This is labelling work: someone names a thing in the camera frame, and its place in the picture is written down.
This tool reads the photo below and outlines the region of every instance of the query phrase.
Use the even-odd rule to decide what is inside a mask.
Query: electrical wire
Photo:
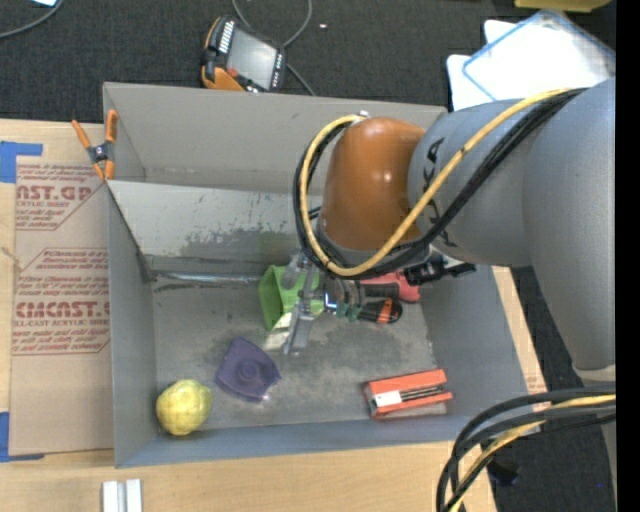
[[[510,418],[480,430],[472,435],[480,425],[486,423],[491,418],[499,416],[519,407],[533,405],[535,403],[546,403],[551,400],[562,400],[542,411]],[[597,419],[577,422],[564,425],[560,428],[542,431],[539,434],[562,430],[565,428],[578,428],[591,424],[602,424],[615,420],[615,385],[605,385],[590,388],[579,388],[561,390],[555,392],[540,393],[537,395],[527,395],[516,399],[497,404],[486,411],[483,411],[472,419],[458,435],[452,450],[452,456],[444,466],[436,490],[436,510],[438,512],[455,512],[464,510],[462,498],[473,481],[495,457],[496,453],[507,444],[521,437],[525,432],[546,424],[549,421],[561,418],[584,418],[585,416],[601,415]],[[500,435],[493,443],[482,452],[476,459],[473,466],[467,471],[465,478],[458,485],[456,478],[458,462],[477,445],[482,445],[488,440]],[[448,480],[451,480],[452,497],[445,505],[445,492]]]
[[[320,215],[320,206],[316,206],[315,208],[311,208],[309,210],[309,218],[315,219],[318,215]]]
[[[336,123],[335,127],[332,130],[329,130],[327,135],[322,139],[322,141],[319,143],[317,150],[315,152],[312,153],[312,157],[311,157],[311,163],[309,166],[309,182],[308,185],[311,183],[311,177],[313,176],[313,173],[315,172],[315,168],[318,164],[318,161],[320,160],[320,155],[322,154],[322,151],[324,151],[324,149],[333,141],[333,139],[335,139],[335,137],[338,136],[338,134],[348,125],[350,124],[350,122],[345,122],[343,124],[341,123]],[[306,155],[309,151],[309,146],[307,146],[307,148],[305,149],[304,154]],[[293,198],[293,211],[294,211],[294,220],[296,223],[296,233],[298,234],[298,240],[300,242],[300,247],[301,247],[301,251],[305,254],[305,256],[309,259],[309,261],[315,265],[317,268],[322,268],[322,262],[317,258],[317,256],[315,255],[315,253],[313,252],[313,250],[311,250],[311,248],[309,247],[308,244],[308,240],[305,237],[304,233],[304,226],[302,225],[302,215],[299,215],[300,212],[300,188],[298,187],[298,183],[300,181],[300,173],[302,172],[302,165],[303,165],[303,160],[300,159],[300,161],[298,162],[298,166],[296,168],[295,174],[294,174],[294,179],[293,179],[293,191],[292,191],[292,198]],[[338,255],[335,254],[333,255],[334,259],[338,259]]]
[[[468,451],[468,443],[470,442],[470,437],[473,432],[480,428],[484,423],[505,414],[509,411],[519,409],[521,407],[531,406],[534,404],[544,404],[544,403],[553,403],[559,401],[566,401],[579,397],[588,397],[588,396],[599,396],[602,394],[611,394],[615,393],[615,385],[613,384],[604,384],[599,386],[590,386],[589,388],[573,388],[567,390],[557,390],[557,391],[548,391],[545,393],[538,393],[535,395],[525,395],[522,397],[513,398],[511,400],[507,400],[505,402],[498,403],[485,411],[478,414],[476,417],[471,419],[466,426],[460,431],[458,434],[454,446],[452,449],[452,456],[445,465],[442,470],[440,481],[438,483],[437,491],[436,491],[436,503],[438,504],[438,510],[442,510],[444,507],[444,495],[447,487],[447,481],[451,480],[452,489],[456,490],[459,482],[457,477],[457,464],[458,460]],[[512,420],[508,420],[511,423],[503,423],[503,424],[494,424],[492,425],[493,430],[484,430],[486,434],[485,437],[482,437],[480,433],[475,434],[473,440],[471,441],[472,446],[474,444],[482,444],[491,437],[491,435],[495,434],[495,430],[511,428],[516,426],[520,421],[520,418],[515,418]]]
[[[319,268],[326,267],[326,263],[330,258],[322,250],[315,235],[313,234],[311,219],[308,214],[309,207],[307,202],[307,191],[310,184],[308,178],[313,172],[310,169],[315,169],[315,164],[317,164],[320,158],[319,149],[326,147],[328,145],[328,141],[340,133],[340,131],[342,131],[346,126],[363,119],[365,119],[364,116],[352,114],[342,116],[325,125],[309,144],[304,154],[304,159],[296,170],[296,175],[294,177],[293,201],[295,211],[301,214],[299,215],[299,219],[296,219],[296,228],[298,229],[299,235],[306,235],[306,237],[302,239],[303,249],[306,248],[308,243],[311,252],[305,252],[309,253],[307,256],[310,257],[311,261]]]
[[[448,208],[440,215],[439,219],[431,226],[429,231],[420,238],[402,246],[396,246],[389,253],[400,250],[404,252],[391,261],[376,267],[376,273],[386,274],[397,268],[403,268],[410,264],[416,256],[425,253],[428,246],[444,231],[451,220],[460,212],[480,185],[491,175],[497,166],[513,151],[533,130],[547,121],[558,110],[566,105],[573,97],[584,89],[571,89],[557,96],[553,96],[538,103],[535,108],[526,113],[509,131],[494,145],[484,160],[478,165],[476,171],[467,181],[463,189],[453,199]]]
[[[547,419],[547,421],[554,421],[556,419],[562,419],[562,418],[571,418],[572,416],[581,417],[583,415],[596,414],[596,413],[597,414],[602,414],[606,412],[610,413],[610,414],[606,414],[605,416],[602,416],[601,418],[591,419],[589,421],[583,421],[583,422],[576,422],[576,423],[565,426],[566,428],[576,429],[576,428],[581,428],[587,425],[598,425],[598,424],[604,424],[604,423],[609,423],[611,421],[615,421],[616,419],[615,412],[611,413],[611,411],[615,411],[615,406],[607,406],[603,408],[595,407],[595,408],[590,408],[590,410],[587,408],[584,408],[584,410],[581,410],[577,413],[575,411],[553,411],[555,413],[562,413],[562,414],[554,414],[550,416]],[[545,430],[545,431],[539,432],[538,434],[530,434],[525,437],[527,439],[531,439],[536,435],[548,434],[548,433],[556,432],[558,430],[560,429]],[[480,476],[480,473],[482,472],[482,470],[494,460],[495,456],[496,456],[496,453],[492,453],[492,454],[488,454],[482,460],[479,460],[478,463],[475,465],[475,467],[469,470],[467,475],[465,475],[465,480],[459,485],[455,486],[455,490],[453,491],[453,494],[449,499],[448,504],[441,505],[437,509],[438,512],[443,512],[443,511],[450,512],[453,510],[463,511],[464,505],[462,503],[462,499],[464,495],[469,490],[471,485],[475,482],[475,480],[478,478],[478,476]]]
[[[309,174],[309,164],[311,161],[310,152],[314,152],[318,147],[322,137],[330,131],[328,127],[333,126],[334,123],[330,123],[325,128],[323,128],[319,134],[314,138],[309,149],[305,155],[302,170],[300,173],[300,181],[299,181],[299,192],[300,192],[300,214],[302,215],[302,224],[305,229],[305,235],[309,240],[309,245],[316,257],[320,262],[322,262],[322,266],[328,270],[329,272],[340,276],[340,277],[351,277],[351,278],[361,278],[364,273],[374,268],[374,266],[379,263],[383,258],[385,258],[394,246],[400,241],[400,239],[406,234],[407,230],[413,225],[418,215],[422,213],[427,204],[433,199],[435,193],[439,190],[439,188],[444,184],[449,175],[454,171],[454,169],[459,165],[462,159],[468,154],[474,147],[476,147],[485,137],[487,137],[495,128],[505,122],[507,119],[512,117],[513,115],[521,112],[522,110],[535,105],[536,103],[543,102],[549,98],[557,96],[559,94],[566,93],[569,89],[559,89],[553,91],[547,91],[541,94],[533,95],[529,98],[525,98],[514,105],[510,106],[496,117],[494,117],[489,123],[480,128],[467,142],[460,148],[453,157],[449,160],[449,162],[442,168],[440,173],[437,175],[436,179],[431,183],[428,189],[424,192],[424,194],[420,197],[418,202],[409,212],[407,217],[403,220],[400,226],[396,229],[396,231],[391,235],[391,237],[385,242],[385,244],[367,261],[356,265],[354,267],[345,267],[339,266],[331,258],[323,251],[322,247],[318,243],[315,234],[313,233],[313,229],[311,227],[311,223],[309,222],[308,215],[306,213],[307,210],[307,180]],[[342,123],[349,123],[349,121],[345,121],[345,117],[340,118]]]
[[[246,16],[240,10],[237,0],[231,0],[231,3],[233,5],[233,9],[235,10],[238,18],[240,18],[240,20],[245,25],[247,25],[248,27],[251,27],[249,20],[247,20]],[[298,28],[298,30],[296,30],[295,33],[283,43],[283,46],[285,48],[288,48],[289,46],[291,46],[300,37],[300,35],[306,30],[307,26],[309,25],[309,21],[311,20],[312,14],[313,14],[313,2],[312,0],[307,0],[307,16],[305,17],[305,20],[302,22],[302,25],[300,25],[300,28]],[[296,78],[296,80],[300,82],[302,87],[304,87],[311,96],[316,96],[315,91],[311,88],[311,86],[307,83],[307,81],[304,78],[302,78],[300,73],[298,73],[298,71],[291,64],[289,64],[289,62],[287,62],[286,66],[287,66],[287,69],[291,72],[291,74]]]
[[[64,4],[64,0],[58,0],[58,3],[49,12],[47,12],[47,14],[45,14],[44,16],[41,16],[37,20],[32,21],[27,25],[24,25],[22,27],[19,27],[13,30],[9,30],[7,32],[0,33],[0,39],[7,39],[8,37],[22,34],[23,32],[26,32],[27,30],[31,30],[32,28],[40,25],[41,23],[44,23],[49,18],[51,18],[51,16],[53,16],[55,13],[57,13],[60,10],[60,8],[62,7],[62,4]]]

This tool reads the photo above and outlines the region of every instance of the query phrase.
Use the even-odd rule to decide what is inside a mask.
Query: purple sponge
[[[216,373],[218,386],[248,402],[261,402],[269,386],[279,380],[280,372],[273,360],[244,338],[231,342]]]

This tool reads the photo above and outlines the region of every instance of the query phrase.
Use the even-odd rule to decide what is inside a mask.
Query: green object
[[[293,288],[290,290],[284,289],[282,287],[282,276],[285,268],[286,267],[270,265],[258,285],[264,323],[269,330],[289,327],[293,306],[298,301],[298,293],[304,287],[305,274],[301,273]],[[312,289],[315,290],[318,287],[319,281],[320,278],[316,274],[312,283]],[[324,311],[323,301],[312,300],[311,312],[315,316],[318,316],[322,311]]]

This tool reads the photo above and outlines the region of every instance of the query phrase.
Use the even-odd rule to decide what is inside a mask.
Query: orange clamp
[[[82,147],[87,150],[93,164],[93,169],[102,181],[105,179],[113,179],[115,175],[115,164],[112,159],[113,145],[118,137],[118,113],[111,109],[107,113],[105,123],[105,142],[99,146],[92,146],[86,132],[75,119],[71,121],[71,125],[76,130],[78,139]]]

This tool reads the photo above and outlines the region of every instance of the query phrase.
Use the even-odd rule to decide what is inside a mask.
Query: red box
[[[441,368],[374,380],[364,387],[371,417],[445,414],[453,393],[444,390],[447,376]]]

